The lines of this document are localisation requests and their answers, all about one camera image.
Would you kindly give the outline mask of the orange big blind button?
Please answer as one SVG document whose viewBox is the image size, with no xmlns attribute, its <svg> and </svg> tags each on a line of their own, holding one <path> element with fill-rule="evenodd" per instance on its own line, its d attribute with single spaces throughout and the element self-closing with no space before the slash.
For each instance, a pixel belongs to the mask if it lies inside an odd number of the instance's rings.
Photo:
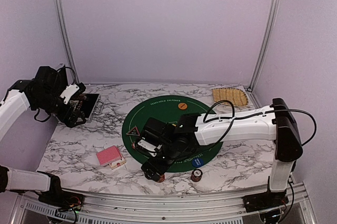
<svg viewBox="0 0 337 224">
<path fill-rule="evenodd" d="M 186 110 L 187 109 L 187 104 L 186 103 L 179 103 L 178 104 L 178 108 L 180 110 Z"/>
</svg>

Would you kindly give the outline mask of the orange poker chip stack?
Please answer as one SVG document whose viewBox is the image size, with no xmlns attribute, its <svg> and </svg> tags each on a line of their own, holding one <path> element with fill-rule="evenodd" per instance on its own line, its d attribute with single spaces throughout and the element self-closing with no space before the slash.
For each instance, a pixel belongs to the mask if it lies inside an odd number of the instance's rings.
<svg viewBox="0 0 337 224">
<path fill-rule="evenodd" d="M 165 175 L 162 174 L 162 175 L 159 176 L 159 178 L 156 180 L 156 182 L 161 183 L 161 182 L 163 182 L 164 180 L 165 180 Z"/>
</svg>

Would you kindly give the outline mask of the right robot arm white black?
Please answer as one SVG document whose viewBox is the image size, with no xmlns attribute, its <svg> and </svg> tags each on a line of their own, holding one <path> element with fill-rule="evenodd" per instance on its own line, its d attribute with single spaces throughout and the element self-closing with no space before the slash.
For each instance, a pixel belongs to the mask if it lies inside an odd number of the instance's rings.
<svg viewBox="0 0 337 224">
<path fill-rule="evenodd" d="M 208 151 L 224 141 L 256 139 L 275 145 L 269 189 L 261 195 L 261 203 L 272 207 L 281 199 L 292 167 L 303 154 L 297 122 L 281 98 L 273 99 L 270 106 L 240 113 L 184 114 L 176 125 L 150 117 L 133 148 L 149 155 L 141 167 L 146 178 L 161 181 L 178 160 Z"/>
</svg>

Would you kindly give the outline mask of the triangular all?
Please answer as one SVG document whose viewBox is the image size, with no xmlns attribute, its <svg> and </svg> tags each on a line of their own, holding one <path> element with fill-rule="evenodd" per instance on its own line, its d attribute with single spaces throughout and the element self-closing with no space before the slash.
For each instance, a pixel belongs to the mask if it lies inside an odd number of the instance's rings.
<svg viewBox="0 0 337 224">
<path fill-rule="evenodd" d="M 127 133 L 127 136 L 135 136 L 138 137 L 140 136 L 140 132 L 138 130 L 138 128 L 136 126 L 134 126 L 133 128 L 131 128 Z"/>
</svg>

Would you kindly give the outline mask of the blue small blind button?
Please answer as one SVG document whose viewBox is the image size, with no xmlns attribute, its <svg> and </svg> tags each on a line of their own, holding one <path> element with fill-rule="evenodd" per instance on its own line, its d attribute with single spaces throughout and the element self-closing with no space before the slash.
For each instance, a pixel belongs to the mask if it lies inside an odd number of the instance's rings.
<svg viewBox="0 0 337 224">
<path fill-rule="evenodd" d="M 192 160 L 192 166 L 195 168 L 200 168 L 204 166 L 204 160 L 200 157 L 196 157 Z"/>
</svg>

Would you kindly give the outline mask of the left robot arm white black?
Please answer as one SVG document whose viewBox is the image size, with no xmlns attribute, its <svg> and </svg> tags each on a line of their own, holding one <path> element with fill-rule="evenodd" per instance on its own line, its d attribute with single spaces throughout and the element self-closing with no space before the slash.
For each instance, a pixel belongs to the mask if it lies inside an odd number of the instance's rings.
<svg viewBox="0 0 337 224">
<path fill-rule="evenodd" d="M 70 101 L 85 90 L 83 83 L 67 80 L 68 67 L 59 64 L 57 69 L 39 67 L 35 77 L 16 81 L 1 100 L 1 136 L 4 137 L 14 122 L 28 109 L 39 113 L 44 110 L 48 117 L 55 116 L 66 127 L 73 128 L 86 123 L 84 113 Z M 1 166 L 1 192 L 40 191 L 54 205 L 66 202 L 65 191 L 53 185 L 57 176 L 42 172 L 18 170 Z"/>
</svg>

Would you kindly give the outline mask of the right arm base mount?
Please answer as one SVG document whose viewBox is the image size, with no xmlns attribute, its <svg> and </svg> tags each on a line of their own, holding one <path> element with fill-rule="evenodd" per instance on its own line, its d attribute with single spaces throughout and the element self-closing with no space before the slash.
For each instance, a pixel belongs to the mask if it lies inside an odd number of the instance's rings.
<svg viewBox="0 0 337 224">
<path fill-rule="evenodd" d="M 267 191 L 258 194 L 246 195 L 243 197 L 243 204 L 246 212 L 254 212 L 265 210 L 273 207 L 278 207 L 284 203 L 288 203 L 286 189 L 283 191 L 273 192 L 270 185 L 267 186 Z"/>
</svg>

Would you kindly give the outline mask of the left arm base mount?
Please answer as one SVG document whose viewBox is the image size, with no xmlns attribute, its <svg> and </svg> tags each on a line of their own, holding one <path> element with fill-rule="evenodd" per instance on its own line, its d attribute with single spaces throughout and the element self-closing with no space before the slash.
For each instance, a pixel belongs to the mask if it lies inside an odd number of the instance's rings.
<svg viewBox="0 0 337 224">
<path fill-rule="evenodd" d="M 70 208 L 81 209 L 84 195 L 76 192 L 64 191 L 61 187 L 61 180 L 58 176 L 42 172 L 47 175 L 50 180 L 48 191 L 41 192 L 38 197 L 40 202 L 59 207 L 63 210 Z"/>
</svg>

